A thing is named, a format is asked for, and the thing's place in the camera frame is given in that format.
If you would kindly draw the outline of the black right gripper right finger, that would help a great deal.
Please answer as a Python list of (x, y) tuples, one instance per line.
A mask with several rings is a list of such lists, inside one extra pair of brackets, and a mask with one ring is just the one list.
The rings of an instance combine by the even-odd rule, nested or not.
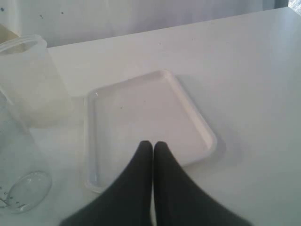
[(198, 187), (163, 141), (157, 142), (154, 147), (153, 183), (159, 226), (250, 225)]

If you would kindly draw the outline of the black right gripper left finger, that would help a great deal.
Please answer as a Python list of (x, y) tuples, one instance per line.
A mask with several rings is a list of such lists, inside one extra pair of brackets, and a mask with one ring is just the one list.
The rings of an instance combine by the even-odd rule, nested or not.
[(150, 226), (151, 142), (142, 141), (119, 177), (89, 205), (64, 219), (62, 226)]

